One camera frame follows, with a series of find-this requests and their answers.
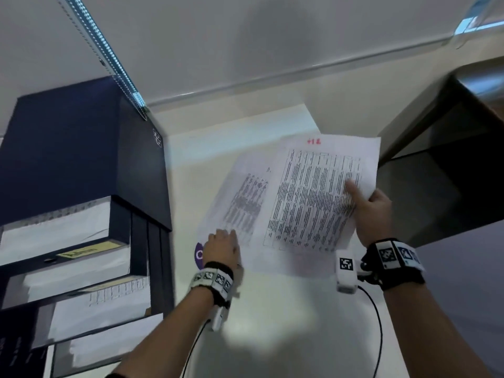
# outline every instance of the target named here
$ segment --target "forearm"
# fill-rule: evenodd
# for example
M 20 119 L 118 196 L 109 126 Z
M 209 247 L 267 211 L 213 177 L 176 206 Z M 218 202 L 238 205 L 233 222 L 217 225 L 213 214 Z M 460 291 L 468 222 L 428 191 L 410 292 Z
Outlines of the forearm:
M 491 378 L 425 285 L 405 283 L 384 296 L 411 378 Z
M 114 372 L 127 378 L 178 378 L 213 303 L 209 289 L 192 289 Z

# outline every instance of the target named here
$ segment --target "paper sheet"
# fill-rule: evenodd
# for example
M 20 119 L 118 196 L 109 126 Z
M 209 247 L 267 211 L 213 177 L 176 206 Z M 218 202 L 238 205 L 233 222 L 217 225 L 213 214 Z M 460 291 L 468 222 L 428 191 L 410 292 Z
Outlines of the paper sheet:
M 9 279 L 2 309 L 56 296 L 129 273 L 129 245 Z
M 162 320 L 163 314 L 156 314 L 72 340 L 70 343 L 70 352 L 73 356 L 72 367 L 82 368 L 92 363 L 129 353 Z
M 108 236 L 110 197 L 4 226 L 0 265 Z
M 43 329 L 37 326 L 32 347 L 142 318 L 150 306 L 148 277 L 59 301 L 55 304 L 48 334 L 44 337 Z
M 205 244 L 217 228 L 236 230 L 240 246 L 247 246 L 266 196 L 274 153 L 247 152 L 238 157 L 198 227 L 198 241 Z
M 283 143 L 255 222 L 244 267 L 307 277 L 335 273 L 334 251 L 346 248 L 355 229 L 344 182 L 364 196 L 375 190 L 380 139 L 300 135 Z

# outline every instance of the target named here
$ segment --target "purple circle sticker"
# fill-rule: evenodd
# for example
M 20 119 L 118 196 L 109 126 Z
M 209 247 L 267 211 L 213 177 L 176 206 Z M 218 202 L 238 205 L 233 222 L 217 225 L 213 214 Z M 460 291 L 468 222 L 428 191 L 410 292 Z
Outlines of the purple circle sticker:
M 201 243 L 196 244 L 194 249 L 194 261 L 199 270 L 203 269 L 203 246 Z

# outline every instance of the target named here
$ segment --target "white desk surface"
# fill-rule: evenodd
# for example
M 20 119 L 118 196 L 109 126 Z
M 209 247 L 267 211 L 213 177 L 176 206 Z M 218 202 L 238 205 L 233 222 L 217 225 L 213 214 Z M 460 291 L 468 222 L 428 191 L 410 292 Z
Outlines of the white desk surface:
M 236 157 L 284 136 L 310 132 L 318 133 L 318 128 L 299 105 L 168 137 L 177 302 L 197 271 L 196 228 Z M 360 259 L 365 249 L 356 236 L 350 247 Z M 408 377 L 381 290 L 364 287 L 378 306 L 384 330 L 378 376 Z M 333 278 L 244 271 L 237 295 L 221 331 L 205 332 L 198 341 L 186 377 L 372 377 L 380 330 L 364 293 L 338 293 Z M 112 369 L 106 366 L 75 377 L 104 377 Z

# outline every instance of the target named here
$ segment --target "black cable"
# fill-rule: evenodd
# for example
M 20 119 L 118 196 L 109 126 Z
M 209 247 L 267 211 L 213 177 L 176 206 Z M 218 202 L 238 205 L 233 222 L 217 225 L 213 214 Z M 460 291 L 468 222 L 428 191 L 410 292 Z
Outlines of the black cable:
M 201 336 L 201 333 L 203 333 L 203 330 L 205 330 L 205 326 L 210 322 L 208 319 L 205 324 L 203 324 L 203 327 L 201 328 L 200 332 L 198 333 L 198 336 L 196 337 L 194 343 L 192 344 L 191 351 L 189 352 L 189 355 L 187 356 L 186 364 L 184 366 L 184 371 L 182 373 L 182 378 L 184 378 L 184 375 L 186 375 L 186 370 L 187 370 L 187 365 L 189 364 L 189 359 L 191 358 L 192 351 L 194 350 L 194 347 L 196 346 L 196 343 L 198 342 L 198 339 Z
M 369 293 L 366 292 L 366 290 L 364 288 L 362 288 L 362 286 L 360 286 L 360 285 L 358 285 L 357 288 L 362 290 L 366 294 L 366 296 L 368 296 L 369 299 L 371 300 L 371 303 L 375 307 L 376 316 L 378 317 L 378 324 L 380 324 L 380 350 L 378 351 L 378 361 L 376 361 L 375 373 L 373 374 L 373 378 L 376 378 L 376 373 L 378 372 L 378 366 L 380 366 L 381 348 L 383 346 L 383 328 L 381 327 L 380 313 L 378 313 L 378 308 L 376 307 L 376 304 L 373 301 L 373 299 L 371 298 L 371 296 L 369 295 Z

